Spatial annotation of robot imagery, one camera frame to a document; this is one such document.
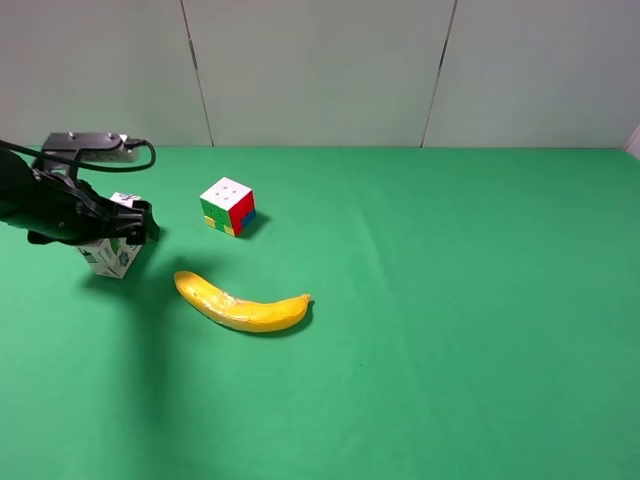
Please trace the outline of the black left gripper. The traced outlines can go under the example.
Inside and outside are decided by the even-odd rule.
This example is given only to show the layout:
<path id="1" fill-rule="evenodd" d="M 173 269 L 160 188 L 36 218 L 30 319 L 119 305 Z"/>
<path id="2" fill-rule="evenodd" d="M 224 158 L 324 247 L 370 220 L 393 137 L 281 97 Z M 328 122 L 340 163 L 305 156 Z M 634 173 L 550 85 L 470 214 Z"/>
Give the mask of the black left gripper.
<path id="1" fill-rule="evenodd" d="M 30 170 L 25 208 L 27 241 L 33 245 L 81 245 L 103 238 L 124 238 L 128 245 L 157 241 L 160 227 L 151 203 L 116 192 L 104 197 L 84 180 Z"/>

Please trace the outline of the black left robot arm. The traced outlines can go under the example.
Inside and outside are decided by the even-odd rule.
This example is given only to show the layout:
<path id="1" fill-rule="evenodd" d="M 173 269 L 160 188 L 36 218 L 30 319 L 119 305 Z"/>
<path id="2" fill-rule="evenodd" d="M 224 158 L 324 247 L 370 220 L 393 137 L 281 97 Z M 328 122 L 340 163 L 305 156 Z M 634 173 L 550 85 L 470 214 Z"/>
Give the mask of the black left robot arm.
<path id="1" fill-rule="evenodd" d="M 28 242 L 36 245 L 78 246 L 112 238 L 144 245 L 160 236 L 150 202 L 120 204 L 82 179 L 28 165 L 6 147 L 1 148 L 1 221 L 26 230 Z"/>

